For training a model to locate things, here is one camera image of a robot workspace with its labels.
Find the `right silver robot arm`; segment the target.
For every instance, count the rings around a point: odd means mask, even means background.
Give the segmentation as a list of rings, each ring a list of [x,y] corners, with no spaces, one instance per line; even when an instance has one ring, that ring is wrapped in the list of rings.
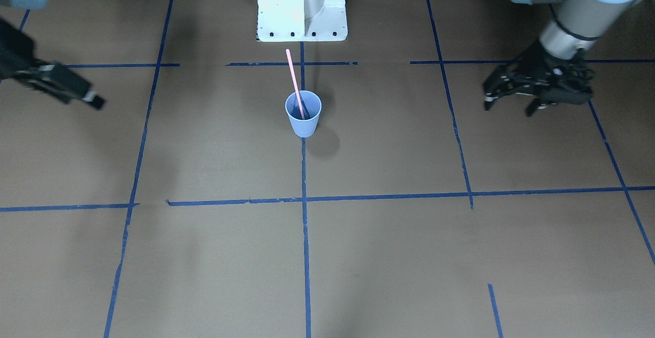
[[[48,0],[2,0],[13,9],[40,10]],[[73,100],[101,110],[105,99],[99,96],[84,77],[58,61],[44,61],[35,56],[35,42],[19,28],[1,20],[1,79],[14,80],[47,94],[61,103]]]

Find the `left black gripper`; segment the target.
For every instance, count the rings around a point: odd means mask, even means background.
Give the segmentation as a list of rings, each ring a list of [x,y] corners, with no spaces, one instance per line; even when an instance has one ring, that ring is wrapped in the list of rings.
[[[533,86],[536,98],[526,106],[526,117],[532,117],[538,110],[549,107],[551,103],[547,101],[547,91],[551,67],[558,60],[563,59],[550,54],[540,40],[536,40],[522,53],[518,73],[510,70],[508,65],[496,66],[483,82],[484,109],[490,110],[498,99],[512,94],[533,95]]]

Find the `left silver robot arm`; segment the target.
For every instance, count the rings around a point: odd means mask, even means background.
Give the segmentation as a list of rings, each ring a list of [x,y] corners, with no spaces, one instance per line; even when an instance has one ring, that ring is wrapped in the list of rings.
[[[527,117],[559,104],[583,105],[594,97],[594,71],[585,57],[604,33],[641,0],[510,0],[516,4],[559,4],[552,21],[517,58],[485,79],[484,109],[515,94],[531,96]]]

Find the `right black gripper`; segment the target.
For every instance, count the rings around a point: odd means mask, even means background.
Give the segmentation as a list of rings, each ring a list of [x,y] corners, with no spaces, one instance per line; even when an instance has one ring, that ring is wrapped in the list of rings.
[[[41,64],[34,51],[33,39],[2,18],[2,81],[14,79],[64,104],[78,100],[95,110],[103,108],[105,99],[92,89],[91,82],[58,61]]]

